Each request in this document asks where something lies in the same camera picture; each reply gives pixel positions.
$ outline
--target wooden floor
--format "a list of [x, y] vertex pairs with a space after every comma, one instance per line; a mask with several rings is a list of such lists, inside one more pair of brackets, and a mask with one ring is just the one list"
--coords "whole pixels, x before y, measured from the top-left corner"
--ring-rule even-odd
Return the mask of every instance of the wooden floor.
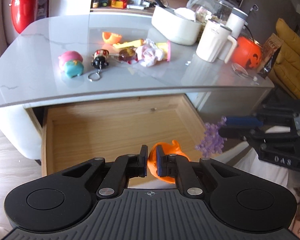
[[0, 131], [0, 227], [11, 229], [3, 203], [6, 195], [16, 186], [41, 177], [41, 167], [25, 158]]

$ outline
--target gray marble countertop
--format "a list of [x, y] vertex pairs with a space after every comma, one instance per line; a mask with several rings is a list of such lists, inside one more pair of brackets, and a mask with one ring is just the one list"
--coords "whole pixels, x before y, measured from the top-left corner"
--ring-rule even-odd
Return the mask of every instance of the gray marble countertop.
[[[194, 46], [171, 43], [171, 61], [144, 68], [140, 64], [121, 64], [114, 60], [102, 78], [90, 82], [92, 54], [103, 47], [102, 32], [122, 35], [121, 42], [150, 38], [166, 42], [148, 16], [100, 13], [51, 17], [29, 25], [0, 58], [0, 107], [45, 100], [109, 95], [122, 92], [157, 91], [167, 94], [203, 91], [207, 88], [271, 88], [272, 82], [258, 82], [235, 74], [231, 64], [217, 60], [208, 63], [196, 54]], [[83, 56], [84, 74], [66, 78], [58, 67], [58, 56], [75, 50]]]

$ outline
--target orange jack-o'-lantern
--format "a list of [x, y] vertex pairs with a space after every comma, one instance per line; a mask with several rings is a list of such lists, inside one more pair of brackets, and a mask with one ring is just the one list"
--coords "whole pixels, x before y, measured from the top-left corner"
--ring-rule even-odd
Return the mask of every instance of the orange jack-o'-lantern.
[[261, 47], [245, 37], [238, 38], [238, 47], [232, 54], [232, 62], [244, 68], [257, 68], [261, 62]]

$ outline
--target yellow sofa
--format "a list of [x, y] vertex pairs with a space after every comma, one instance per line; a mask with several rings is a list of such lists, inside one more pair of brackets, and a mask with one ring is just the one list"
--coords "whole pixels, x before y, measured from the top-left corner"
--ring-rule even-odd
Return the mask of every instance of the yellow sofa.
[[276, 30], [284, 43], [269, 78], [293, 98], [300, 99], [300, 37], [283, 19], [278, 19]]

